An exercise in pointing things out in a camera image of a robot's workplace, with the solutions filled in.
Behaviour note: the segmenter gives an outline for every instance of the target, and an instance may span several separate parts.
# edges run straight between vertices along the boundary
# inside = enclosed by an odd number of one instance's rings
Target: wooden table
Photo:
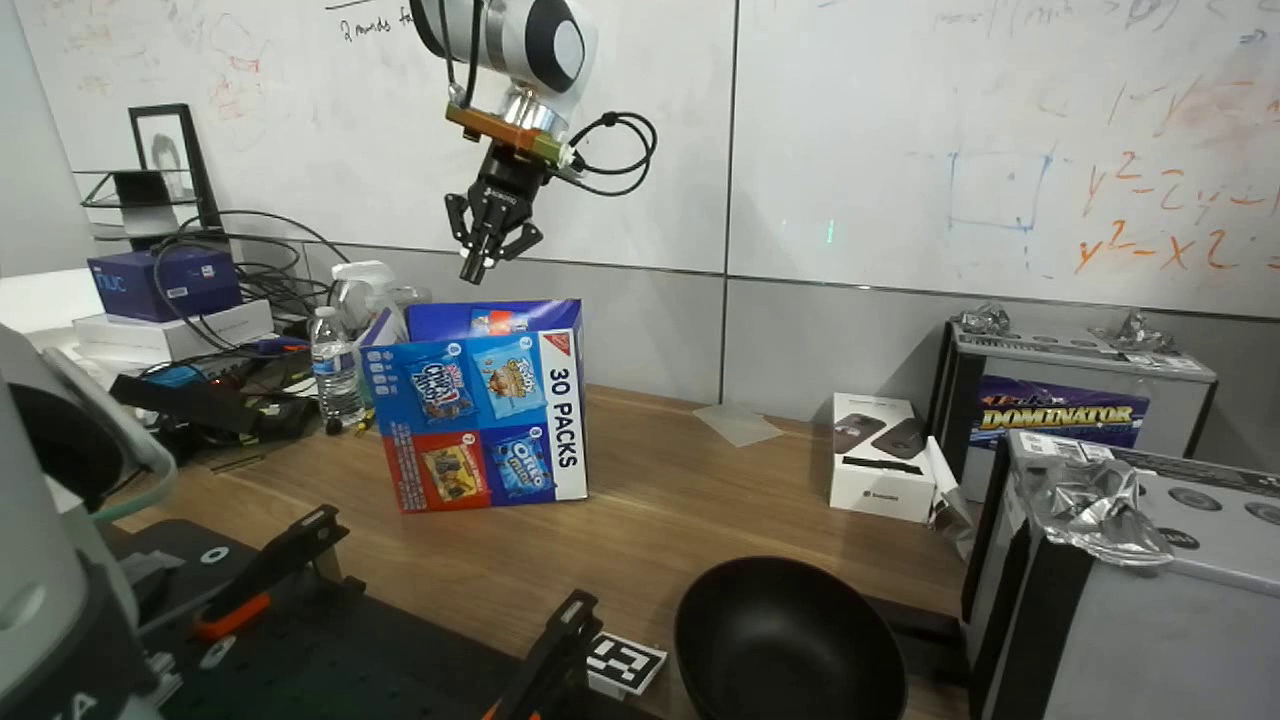
[[[930,526],[831,512],[826,443],[801,422],[730,446],[689,402],[591,387],[589,466],[582,505],[398,515],[377,436],[306,436],[188,466],[173,500],[127,525],[184,515],[262,545],[301,512],[336,505],[352,526],[342,573],[508,657],[531,647],[572,589],[598,597],[604,629],[672,650],[685,589],[730,555],[792,555],[864,597],[954,614],[954,550]],[[643,709],[691,715],[674,657]],[[907,715],[964,715],[964,693],[914,678]]]

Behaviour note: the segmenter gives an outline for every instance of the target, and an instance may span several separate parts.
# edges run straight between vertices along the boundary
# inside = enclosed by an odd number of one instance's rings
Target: black bowl
[[[891,720],[907,672],[870,605],[770,555],[705,573],[674,613],[685,686],[705,720]]]

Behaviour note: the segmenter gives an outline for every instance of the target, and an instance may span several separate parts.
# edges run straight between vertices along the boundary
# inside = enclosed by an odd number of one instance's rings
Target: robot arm
[[[448,63],[448,118],[467,138],[486,137],[476,184],[444,196],[464,256],[458,276],[480,284],[490,262],[538,244],[531,200],[566,167],[563,107],[582,85],[589,35],[563,0],[410,0],[410,21]],[[450,77],[454,60],[467,60],[464,87]],[[472,107],[476,63],[512,80],[499,113]]]

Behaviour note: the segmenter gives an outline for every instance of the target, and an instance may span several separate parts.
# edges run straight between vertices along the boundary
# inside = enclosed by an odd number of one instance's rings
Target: gray wall
[[[90,249],[12,0],[0,0],[0,276],[71,266]]]
[[[77,262],[87,229],[42,92],[21,41],[12,0],[0,0],[0,276]],[[467,289],[454,256],[355,249],[381,256],[434,298],[579,295],[589,305],[589,379],[730,402],[792,418],[820,414],[831,387],[891,392],[926,409],[941,322],[981,298],[926,291],[864,291],[824,284],[726,281],[695,272],[637,272],[589,262],[505,262]],[[1008,305],[1014,318],[1101,328],[1121,309]],[[1280,322],[1172,314],[1151,318],[1218,372],[1200,457],[1280,466]]]

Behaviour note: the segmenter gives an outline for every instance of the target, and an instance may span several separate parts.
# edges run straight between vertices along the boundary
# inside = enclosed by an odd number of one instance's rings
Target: whiteboard
[[[659,153],[623,200],[553,178],[527,256],[725,272],[730,0],[575,6],[598,52],[572,122],[637,107]],[[191,105],[223,209],[349,244],[454,249],[441,196],[472,184],[483,148],[444,122],[444,63],[403,0],[21,0],[21,21],[71,167],[137,167],[127,107]]]
[[[737,276],[1280,314],[1280,0],[744,0]]]

